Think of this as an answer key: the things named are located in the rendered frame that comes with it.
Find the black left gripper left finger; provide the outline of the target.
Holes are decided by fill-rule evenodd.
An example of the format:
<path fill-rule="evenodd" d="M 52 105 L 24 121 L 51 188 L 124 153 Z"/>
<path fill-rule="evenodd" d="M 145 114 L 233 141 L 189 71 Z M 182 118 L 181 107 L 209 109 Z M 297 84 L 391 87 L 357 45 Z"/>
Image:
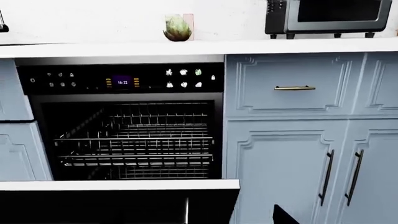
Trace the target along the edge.
<path fill-rule="evenodd" d="M 173 224 L 188 224 L 189 221 L 189 198 L 178 199 L 172 209 Z"/>

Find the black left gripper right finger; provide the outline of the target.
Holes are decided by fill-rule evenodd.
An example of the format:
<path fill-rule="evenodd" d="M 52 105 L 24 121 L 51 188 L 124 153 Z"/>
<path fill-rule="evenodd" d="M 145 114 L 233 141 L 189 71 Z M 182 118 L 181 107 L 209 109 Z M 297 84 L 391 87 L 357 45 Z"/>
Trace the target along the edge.
<path fill-rule="evenodd" d="M 290 216 L 283 208 L 274 205 L 272 214 L 273 224 L 300 224 L 292 216 Z"/>

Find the blue cabinet door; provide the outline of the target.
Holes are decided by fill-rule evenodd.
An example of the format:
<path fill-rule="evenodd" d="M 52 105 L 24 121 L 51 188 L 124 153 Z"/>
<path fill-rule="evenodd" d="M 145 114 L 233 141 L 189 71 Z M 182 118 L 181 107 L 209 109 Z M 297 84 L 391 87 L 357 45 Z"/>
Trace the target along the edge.
<path fill-rule="evenodd" d="M 229 121 L 224 131 L 224 176 L 241 190 L 230 224 L 273 224 L 279 205 L 300 224 L 325 224 L 346 121 Z M 329 158 L 335 150 L 323 206 Z"/>
<path fill-rule="evenodd" d="M 0 182 L 53 180 L 36 122 L 0 124 Z"/>
<path fill-rule="evenodd" d="M 346 206 L 358 158 L 364 150 L 358 180 Z M 338 224 L 398 224 L 398 119 L 349 123 L 342 175 L 345 178 Z"/>

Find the black dishwasher door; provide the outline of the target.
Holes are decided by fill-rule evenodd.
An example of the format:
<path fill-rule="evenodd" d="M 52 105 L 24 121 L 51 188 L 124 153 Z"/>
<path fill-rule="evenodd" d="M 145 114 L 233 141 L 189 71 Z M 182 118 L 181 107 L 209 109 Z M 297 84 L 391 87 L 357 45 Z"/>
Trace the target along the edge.
<path fill-rule="evenodd" d="M 0 224 L 173 224 L 189 198 L 188 224 L 229 224 L 238 180 L 0 182 Z"/>

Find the black built-in dishwasher body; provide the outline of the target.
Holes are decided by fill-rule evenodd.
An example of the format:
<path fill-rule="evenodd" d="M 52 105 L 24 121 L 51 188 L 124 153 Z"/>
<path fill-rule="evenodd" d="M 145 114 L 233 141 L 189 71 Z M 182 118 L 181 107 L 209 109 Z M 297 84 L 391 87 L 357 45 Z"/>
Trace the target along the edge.
<path fill-rule="evenodd" d="M 80 150 L 56 146 L 53 140 L 85 127 L 101 108 L 112 104 L 163 101 L 214 103 L 213 165 L 210 179 L 221 178 L 223 134 L 223 62 L 125 63 L 94 65 L 20 65 L 19 80 L 28 96 L 54 180 L 72 177 L 59 156 L 139 154 Z"/>

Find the black toaster oven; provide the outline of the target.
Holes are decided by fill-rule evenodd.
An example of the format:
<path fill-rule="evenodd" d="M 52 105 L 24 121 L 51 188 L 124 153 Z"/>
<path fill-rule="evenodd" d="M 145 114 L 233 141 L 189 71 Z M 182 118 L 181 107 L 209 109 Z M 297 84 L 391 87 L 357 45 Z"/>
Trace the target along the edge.
<path fill-rule="evenodd" d="M 265 33 L 271 39 L 297 34 L 365 33 L 372 39 L 383 31 L 393 0 L 267 0 Z"/>

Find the black countertop appliance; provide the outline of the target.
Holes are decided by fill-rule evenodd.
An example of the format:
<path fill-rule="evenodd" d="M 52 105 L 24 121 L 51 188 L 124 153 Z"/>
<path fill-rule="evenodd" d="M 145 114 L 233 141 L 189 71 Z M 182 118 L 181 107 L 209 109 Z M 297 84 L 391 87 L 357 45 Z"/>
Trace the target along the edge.
<path fill-rule="evenodd" d="M 5 24 L 2 12 L 0 11 L 0 33 L 9 32 L 9 27 Z"/>

